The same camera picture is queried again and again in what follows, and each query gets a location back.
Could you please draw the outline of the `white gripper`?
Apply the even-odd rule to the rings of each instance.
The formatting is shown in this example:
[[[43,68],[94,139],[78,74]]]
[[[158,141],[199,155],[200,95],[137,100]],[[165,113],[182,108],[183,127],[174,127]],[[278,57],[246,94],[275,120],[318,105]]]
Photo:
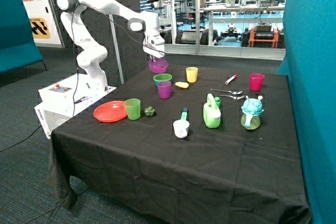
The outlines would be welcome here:
[[[165,40],[158,35],[144,35],[143,40],[143,51],[151,55],[151,59],[155,62],[156,58],[163,58],[165,56],[164,52]]]

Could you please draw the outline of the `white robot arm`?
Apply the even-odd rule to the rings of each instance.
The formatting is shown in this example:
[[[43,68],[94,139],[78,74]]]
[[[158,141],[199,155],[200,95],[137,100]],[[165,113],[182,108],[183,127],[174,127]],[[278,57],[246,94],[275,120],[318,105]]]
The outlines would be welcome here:
[[[89,76],[89,87],[93,92],[105,92],[108,83],[105,71],[100,63],[107,57],[107,49],[96,42],[85,24],[81,14],[88,7],[104,15],[118,15],[128,21],[128,29],[143,34],[143,51],[149,55],[164,57],[165,40],[159,32],[159,17],[155,12],[135,12],[116,0],[57,0],[62,10],[61,21],[70,38],[82,52],[77,56],[77,63]]]

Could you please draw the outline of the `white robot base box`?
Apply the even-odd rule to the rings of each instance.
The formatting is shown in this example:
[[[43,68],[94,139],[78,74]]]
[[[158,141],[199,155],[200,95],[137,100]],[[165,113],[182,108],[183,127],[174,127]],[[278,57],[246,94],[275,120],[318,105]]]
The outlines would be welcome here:
[[[116,87],[96,87],[87,74],[74,74],[38,90],[41,103],[35,106],[36,115],[48,139],[52,131],[103,98]],[[89,97],[81,103],[74,102]]]

